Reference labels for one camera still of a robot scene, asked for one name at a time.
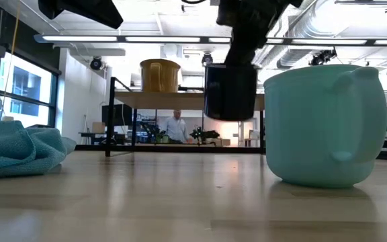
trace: shelf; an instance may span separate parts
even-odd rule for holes
[[[134,109],[203,110],[203,93],[115,92],[115,98]],[[256,95],[255,111],[264,110],[264,94]]]

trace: table surface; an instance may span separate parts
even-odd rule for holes
[[[203,93],[145,93],[116,91],[115,98],[134,109],[203,110]],[[265,108],[264,94],[256,95],[255,111]]]
[[[261,155],[113,155],[0,179],[0,241],[387,242],[387,161],[327,190],[282,183]]]

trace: white shirt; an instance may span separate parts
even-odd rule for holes
[[[183,143],[186,143],[186,140],[189,138],[186,129],[186,123],[181,118],[178,120],[176,120],[174,117],[166,119],[161,127],[161,130],[164,130],[169,138],[181,141]]]

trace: black cup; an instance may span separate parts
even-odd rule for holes
[[[253,65],[206,66],[204,113],[223,121],[243,121],[253,117],[257,70]]]

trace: man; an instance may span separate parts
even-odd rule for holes
[[[189,139],[186,123],[180,116],[181,110],[174,110],[173,117],[166,119],[161,127],[169,136],[170,143],[186,143]]]

